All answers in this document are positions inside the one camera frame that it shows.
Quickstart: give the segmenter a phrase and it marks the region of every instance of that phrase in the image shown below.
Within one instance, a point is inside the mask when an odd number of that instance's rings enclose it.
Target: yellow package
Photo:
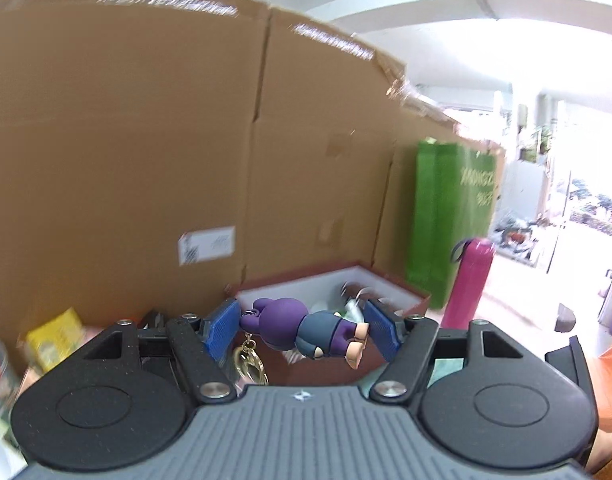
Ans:
[[[84,328],[72,308],[26,334],[26,343],[45,372],[80,347]]]

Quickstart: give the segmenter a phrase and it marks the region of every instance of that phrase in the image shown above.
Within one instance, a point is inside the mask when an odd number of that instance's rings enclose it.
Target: black circular cover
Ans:
[[[114,360],[67,360],[15,403],[11,425],[27,458],[99,471],[139,462],[182,428],[185,403],[163,378]]]
[[[483,358],[434,383],[419,418],[442,446],[501,469],[541,468],[576,456],[595,413],[582,390],[537,358]]]

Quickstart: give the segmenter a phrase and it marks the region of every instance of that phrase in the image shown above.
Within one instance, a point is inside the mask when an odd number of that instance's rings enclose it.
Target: figurine head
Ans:
[[[240,327],[245,332],[261,336],[275,350],[291,350],[295,346],[297,329],[308,315],[308,308],[299,300],[260,298],[253,302],[250,314],[244,314]]]

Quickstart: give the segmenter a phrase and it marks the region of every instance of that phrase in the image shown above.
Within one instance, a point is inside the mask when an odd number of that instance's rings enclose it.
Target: orange chair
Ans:
[[[587,361],[599,409],[599,427],[612,433],[612,346],[601,356]]]

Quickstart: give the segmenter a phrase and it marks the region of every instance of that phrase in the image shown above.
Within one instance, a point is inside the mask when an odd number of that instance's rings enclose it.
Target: white label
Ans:
[[[235,226],[185,233],[177,248],[181,266],[228,258],[235,252]]]

